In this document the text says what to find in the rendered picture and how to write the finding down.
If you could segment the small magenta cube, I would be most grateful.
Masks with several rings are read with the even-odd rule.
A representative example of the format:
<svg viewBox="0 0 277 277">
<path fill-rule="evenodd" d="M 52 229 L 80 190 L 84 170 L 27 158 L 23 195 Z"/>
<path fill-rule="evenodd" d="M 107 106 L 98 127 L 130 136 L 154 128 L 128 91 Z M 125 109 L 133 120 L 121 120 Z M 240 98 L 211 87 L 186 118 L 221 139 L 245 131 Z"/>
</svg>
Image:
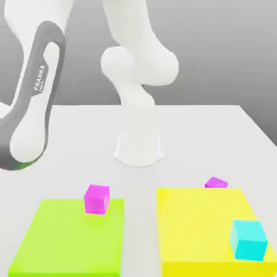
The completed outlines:
<svg viewBox="0 0 277 277">
<path fill-rule="evenodd" d="M 205 188 L 226 188 L 228 187 L 228 182 L 213 176 L 205 183 L 204 187 Z"/>
<path fill-rule="evenodd" d="M 109 186 L 91 184 L 84 195 L 84 209 L 88 214 L 105 215 L 110 204 Z"/>
</svg>

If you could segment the small cyan cube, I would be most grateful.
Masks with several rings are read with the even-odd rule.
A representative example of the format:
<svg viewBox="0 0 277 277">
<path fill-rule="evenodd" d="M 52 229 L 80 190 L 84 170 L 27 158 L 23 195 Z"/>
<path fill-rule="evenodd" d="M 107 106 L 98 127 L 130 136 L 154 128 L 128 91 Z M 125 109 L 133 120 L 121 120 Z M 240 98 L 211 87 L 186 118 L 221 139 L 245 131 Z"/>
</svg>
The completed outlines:
<svg viewBox="0 0 277 277">
<path fill-rule="evenodd" d="M 268 239 L 260 221 L 233 220 L 229 240 L 235 260 L 263 262 Z"/>
</svg>

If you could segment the large yellow box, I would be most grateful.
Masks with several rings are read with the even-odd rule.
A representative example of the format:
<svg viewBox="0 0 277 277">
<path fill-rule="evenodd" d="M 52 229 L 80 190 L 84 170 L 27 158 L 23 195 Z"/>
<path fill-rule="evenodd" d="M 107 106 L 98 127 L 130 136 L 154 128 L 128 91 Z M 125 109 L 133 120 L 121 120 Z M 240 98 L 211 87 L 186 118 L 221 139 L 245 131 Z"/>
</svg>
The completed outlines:
<svg viewBox="0 0 277 277">
<path fill-rule="evenodd" d="M 234 259 L 233 220 L 257 220 L 239 188 L 157 189 L 161 277 L 275 277 L 277 254 L 264 260 Z"/>
</svg>

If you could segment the large lime green box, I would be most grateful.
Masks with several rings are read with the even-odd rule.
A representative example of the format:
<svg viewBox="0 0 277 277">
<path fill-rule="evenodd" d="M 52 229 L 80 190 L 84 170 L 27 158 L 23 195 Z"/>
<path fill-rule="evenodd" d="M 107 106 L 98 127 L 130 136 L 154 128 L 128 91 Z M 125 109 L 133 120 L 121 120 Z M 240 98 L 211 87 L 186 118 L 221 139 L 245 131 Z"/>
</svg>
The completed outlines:
<svg viewBox="0 0 277 277">
<path fill-rule="evenodd" d="M 82 199 L 43 199 L 8 277 L 121 277 L 124 200 L 105 215 L 87 214 Z"/>
</svg>

